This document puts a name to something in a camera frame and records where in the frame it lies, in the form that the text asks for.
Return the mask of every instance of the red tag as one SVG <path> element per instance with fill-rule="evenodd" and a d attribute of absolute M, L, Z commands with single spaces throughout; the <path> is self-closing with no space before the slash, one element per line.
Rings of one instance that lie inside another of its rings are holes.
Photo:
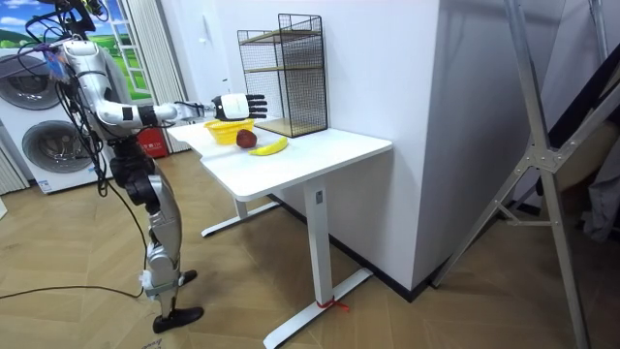
<path fill-rule="evenodd" d="M 348 306 L 348 305 L 346 305 L 346 304 L 344 304 L 344 303 L 342 303 L 342 302 L 340 302 L 340 301 L 337 301 L 335 297 L 332 297 L 332 298 L 331 298 L 331 300 L 330 300 L 330 301 L 328 301 L 328 302 L 327 302 L 327 303 L 325 303 L 325 304 L 320 304 L 320 303 L 317 301 L 317 306 L 318 306 L 319 308 L 321 308 L 321 309 L 329 308 L 329 307 L 330 307 L 330 306 L 332 306 L 332 305 L 340 306 L 340 307 L 341 307 L 341 308 L 343 308 L 346 312 L 349 312 L 349 306 Z"/>

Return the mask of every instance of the floor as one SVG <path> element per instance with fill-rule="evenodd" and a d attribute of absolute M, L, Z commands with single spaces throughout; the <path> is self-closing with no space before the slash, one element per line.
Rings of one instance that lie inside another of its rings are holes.
<path fill-rule="evenodd" d="M 199 322 L 157 335 L 157 303 L 104 291 L 51 291 L 0 301 L 2 348 L 262 348 L 263 338 L 313 300 L 305 226 L 276 208 L 212 238 L 199 231 L 234 216 L 227 193 L 192 152 L 159 160 L 184 214 L 182 261 L 197 280 L 179 305 L 201 304 Z M 124 206 L 95 188 L 3 197 L 0 295 L 64 284 L 137 292 L 142 246 Z M 260 205 L 265 200 L 252 203 Z M 575 234 L 574 258 L 597 349 L 620 347 L 620 244 Z M 331 250 L 335 282 L 357 265 Z M 284 347 L 573 348 L 553 240 L 545 228 L 493 226 L 440 290 L 413 303 L 371 278 Z"/>

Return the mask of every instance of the wire rack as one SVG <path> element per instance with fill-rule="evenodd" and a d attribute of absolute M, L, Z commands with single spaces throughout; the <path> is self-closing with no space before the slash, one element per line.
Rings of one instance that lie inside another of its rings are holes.
<path fill-rule="evenodd" d="M 279 29 L 237 32 L 247 92 L 263 94 L 266 121 L 257 127 L 287 137 L 327 128 L 323 27 L 320 16 L 278 16 Z"/>

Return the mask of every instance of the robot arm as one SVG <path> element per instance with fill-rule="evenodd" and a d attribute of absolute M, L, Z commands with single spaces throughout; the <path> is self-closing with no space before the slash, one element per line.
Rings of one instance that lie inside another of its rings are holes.
<path fill-rule="evenodd" d="M 100 101 L 96 104 L 99 119 L 108 125 L 122 128 L 143 128 L 157 126 L 162 121 L 190 121 L 214 117 L 222 121 L 239 121 L 246 118 L 265 118 L 266 108 L 250 106 L 266 105 L 261 101 L 264 95 L 228 94 L 213 99 L 207 106 L 199 103 L 177 102 L 160 106 L 131 106 L 121 103 Z"/>
<path fill-rule="evenodd" d="M 112 86 L 106 59 L 93 42 L 71 40 L 62 45 L 64 57 L 79 81 L 89 109 L 107 125 L 125 129 L 153 127 L 162 121 L 176 122 L 215 117 L 222 121 L 265 118 L 264 95 L 234 93 L 216 97 L 208 105 L 176 102 L 159 106 L 133 106 L 110 100 Z"/>

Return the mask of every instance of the red box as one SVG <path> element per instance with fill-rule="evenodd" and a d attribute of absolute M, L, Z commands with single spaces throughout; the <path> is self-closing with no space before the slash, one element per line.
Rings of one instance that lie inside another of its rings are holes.
<path fill-rule="evenodd" d="M 160 129 L 147 129 L 138 135 L 138 142 L 142 145 L 144 152 L 152 158 L 168 156 L 166 141 Z"/>

